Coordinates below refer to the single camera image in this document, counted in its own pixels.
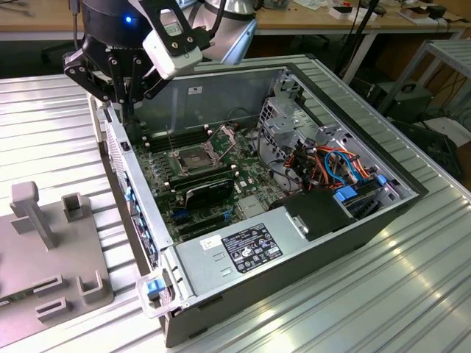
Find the white sticker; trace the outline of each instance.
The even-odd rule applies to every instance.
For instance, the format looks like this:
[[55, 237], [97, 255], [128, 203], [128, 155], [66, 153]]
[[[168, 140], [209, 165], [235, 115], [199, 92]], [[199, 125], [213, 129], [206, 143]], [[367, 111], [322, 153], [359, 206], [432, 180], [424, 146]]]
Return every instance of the white sticker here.
[[175, 35], [181, 35], [182, 30], [178, 26], [177, 22], [173, 22], [171, 24], [166, 24], [163, 26], [165, 28], [165, 31], [169, 34], [169, 36], [173, 37]]
[[212, 237], [200, 240], [199, 243], [201, 244], [201, 247], [205, 251], [212, 249], [215, 246], [222, 245], [221, 235], [219, 234], [213, 235]]
[[203, 86], [190, 87], [188, 89], [188, 94], [200, 94], [203, 91]]

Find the chip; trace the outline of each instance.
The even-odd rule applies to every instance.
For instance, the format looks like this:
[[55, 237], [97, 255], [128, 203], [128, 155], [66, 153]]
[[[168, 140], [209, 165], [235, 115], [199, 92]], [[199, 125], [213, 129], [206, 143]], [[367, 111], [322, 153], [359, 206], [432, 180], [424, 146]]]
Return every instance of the chip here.
[[179, 162], [183, 168], [196, 169], [212, 165], [213, 162], [208, 153], [201, 146], [178, 151]]

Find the metal rack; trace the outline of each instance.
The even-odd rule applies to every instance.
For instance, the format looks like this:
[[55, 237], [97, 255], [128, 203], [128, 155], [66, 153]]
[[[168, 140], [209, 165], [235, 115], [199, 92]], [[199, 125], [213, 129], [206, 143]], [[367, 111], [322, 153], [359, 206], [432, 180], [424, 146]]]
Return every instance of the metal rack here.
[[[430, 53], [435, 56], [435, 60], [427, 68], [424, 74], [417, 82], [418, 85], [424, 85], [440, 63], [445, 63], [457, 70], [467, 78], [471, 77], [471, 40], [426, 40], [420, 46], [411, 62], [406, 66], [396, 81], [394, 87], [389, 91], [386, 98], [380, 104], [378, 112], [384, 114], [389, 105], [399, 93], [400, 89], [406, 83], [406, 80], [412, 75], [414, 69], [420, 64], [423, 57]], [[471, 99], [471, 90], [463, 96], [454, 107], [460, 107], [462, 103]]]

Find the blue tab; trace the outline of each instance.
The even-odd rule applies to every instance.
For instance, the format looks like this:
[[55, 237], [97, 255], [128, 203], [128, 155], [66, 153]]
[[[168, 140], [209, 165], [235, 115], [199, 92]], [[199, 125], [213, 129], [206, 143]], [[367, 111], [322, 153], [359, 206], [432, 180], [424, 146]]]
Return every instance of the blue tab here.
[[378, 176], [376, 177], [376, 180], [381, 184], [381, 186], [383, 186], [384, 184], [388, 182], [385, 176], [381, 174], [378, 174]]
[[128, 186], [126, 188], [126, 193], [124, 194], [124, 198], [126, 199], [126, 201], [129, 201], [131, 199], [131, 192], [132, 192], [132, 189], [130, 186]]
[[161, 278], [154, 279], [151, 282], [147, 282], [147, 290], [149, 294], [159, 293], [165, 289], [165, 282]]
[[339, 188], [336, 190], [336, 196], [340, 202], [351, 199], [352, 197], [357, 196], [357, 195], [358, 194], [356, 193], [355, 190], [353, 190], [351, 186], [344, 186], [343, 188]]

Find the blue cable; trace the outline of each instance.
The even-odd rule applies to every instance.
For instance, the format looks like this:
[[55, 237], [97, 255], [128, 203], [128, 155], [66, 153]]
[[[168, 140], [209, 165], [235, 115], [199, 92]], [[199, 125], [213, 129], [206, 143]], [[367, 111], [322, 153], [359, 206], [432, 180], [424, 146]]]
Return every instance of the blue cable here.
[[325, 155], [325, 159], [324, 159], [325, 170], [329, 173], [329, 175], [331, 177], [333, 177], [334, 179], [339, 180], [345, 186], [345, 181], [340, 176], [336, 176], [334, 173], [332, 173], [332, 171], [330, 169], [329, 161], [328, 161], [330, 153], [332, 153], [332, 152], [329, 152]]
[[364, 178], [358, 173], [358, 171], [353, 168], [353, 165], [352, 163], [350, 163], [348, 156], [340, 151], [332, 151], [325, 155], [325, 159], [324, 159], [325, 169], [327, 170], [327, 172], [329, 173], [331, 177], [333, 177], [334, 179], [340, 180], [343, 185], [346, 185], [345, 181], [340, 176], [336, 176], [330, 169], [328, 158], [329, 158], [329, 154], [331, 153], [338, 154], [340, 157], [342, 157], [345, 160], [345, 162], [347, 162], [348, 168], [352, 171], [353, 175], [355, 176], [357, 180], [364, 180]]

